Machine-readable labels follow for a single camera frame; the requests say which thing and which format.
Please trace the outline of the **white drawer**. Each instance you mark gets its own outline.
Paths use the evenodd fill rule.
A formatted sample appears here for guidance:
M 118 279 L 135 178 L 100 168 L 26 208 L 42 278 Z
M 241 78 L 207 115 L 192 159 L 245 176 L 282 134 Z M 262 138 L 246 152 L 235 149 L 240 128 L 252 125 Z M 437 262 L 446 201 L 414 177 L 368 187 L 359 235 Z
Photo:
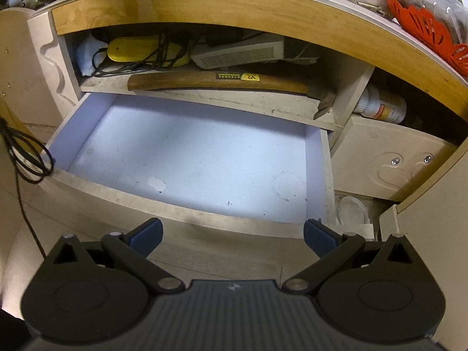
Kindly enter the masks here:
M 353 115 L 331 150 L 340 192 L 401 202 L 457 149 L 433 135 Z
M 328 133 L 278 117 L 161 97 L 87 94 L 48 143 L 54 198 L 121 228 L 151 217 L 300 238 L 335 222 Z

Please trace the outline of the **white pill bottle in cabinet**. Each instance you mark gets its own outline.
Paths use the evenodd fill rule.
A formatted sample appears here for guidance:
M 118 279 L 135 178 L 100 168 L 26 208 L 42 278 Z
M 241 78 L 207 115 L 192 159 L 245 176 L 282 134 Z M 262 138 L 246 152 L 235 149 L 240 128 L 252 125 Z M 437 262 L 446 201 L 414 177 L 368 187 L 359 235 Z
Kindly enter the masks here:
M 403 97 L 367 85 L 353 112 L 373 120 L 401 124 L 407 105 Z

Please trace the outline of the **white plastic bag in cabinet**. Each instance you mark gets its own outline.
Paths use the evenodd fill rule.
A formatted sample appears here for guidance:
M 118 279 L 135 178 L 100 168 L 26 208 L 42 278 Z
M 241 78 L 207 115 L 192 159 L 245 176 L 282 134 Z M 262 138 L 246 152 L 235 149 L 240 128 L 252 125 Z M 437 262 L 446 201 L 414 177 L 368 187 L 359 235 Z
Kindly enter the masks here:
M 82 76 L 91 76 L 106 58 L 108 44 L 89 34 L 76 51 L 76 62 Z

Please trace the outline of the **yellow oval device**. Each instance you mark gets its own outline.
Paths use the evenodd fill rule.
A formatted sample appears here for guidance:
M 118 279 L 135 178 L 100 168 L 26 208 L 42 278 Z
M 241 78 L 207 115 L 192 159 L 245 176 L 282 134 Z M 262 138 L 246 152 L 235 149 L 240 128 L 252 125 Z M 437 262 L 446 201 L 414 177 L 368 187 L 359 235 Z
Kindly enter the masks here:
M 190 62 L 188 44 L 176 44 L 164 35 L 117 37 L 107 48 L 107 56 L 118 63 L 150 63 L 156 67 L 181 67 Z

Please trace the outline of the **white vented box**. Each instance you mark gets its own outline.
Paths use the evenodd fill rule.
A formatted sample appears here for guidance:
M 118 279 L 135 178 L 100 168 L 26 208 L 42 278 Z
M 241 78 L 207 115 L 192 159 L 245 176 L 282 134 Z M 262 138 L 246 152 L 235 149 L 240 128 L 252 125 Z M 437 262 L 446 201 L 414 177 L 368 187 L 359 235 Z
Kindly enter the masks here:
M 191 50 L 190 58 L 203 70 L 274 61 L 283 59 L 284 42 L 284 36 L 259 32 L 234 44 L 198 44 Z

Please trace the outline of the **orange plastic swatter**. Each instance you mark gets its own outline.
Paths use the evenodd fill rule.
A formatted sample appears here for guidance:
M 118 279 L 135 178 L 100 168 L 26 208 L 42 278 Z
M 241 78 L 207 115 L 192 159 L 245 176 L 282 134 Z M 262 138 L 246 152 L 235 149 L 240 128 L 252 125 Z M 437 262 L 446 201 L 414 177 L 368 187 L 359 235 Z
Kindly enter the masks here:
M 444 23 L 425 8 L 403 7 L 398 0 L 386 0 L 401 28 L 445 60 L 467 78 L 467 44 L 456 44 Z

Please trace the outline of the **clear plastic bag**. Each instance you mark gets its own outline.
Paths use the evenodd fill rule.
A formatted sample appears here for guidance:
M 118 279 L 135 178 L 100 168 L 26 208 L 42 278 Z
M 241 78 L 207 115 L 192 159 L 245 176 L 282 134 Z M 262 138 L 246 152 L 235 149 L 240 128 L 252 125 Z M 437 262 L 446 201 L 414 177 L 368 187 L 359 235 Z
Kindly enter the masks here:
M 445 24 L 456 44 L 467 43 L 467 8 L 458 0 L 398 0 L 404 7 L 430 11 Z

